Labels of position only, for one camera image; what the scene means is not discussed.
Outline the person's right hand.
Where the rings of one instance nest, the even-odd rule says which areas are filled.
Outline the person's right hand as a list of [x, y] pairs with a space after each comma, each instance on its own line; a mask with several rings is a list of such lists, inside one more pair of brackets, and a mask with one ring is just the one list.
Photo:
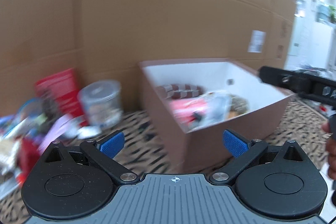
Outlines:
[[332, 180], [336, 179], [336, 141], [333, 137], [329, 137], [326, 142], [326, 152], [328, 153], [328, 176]]

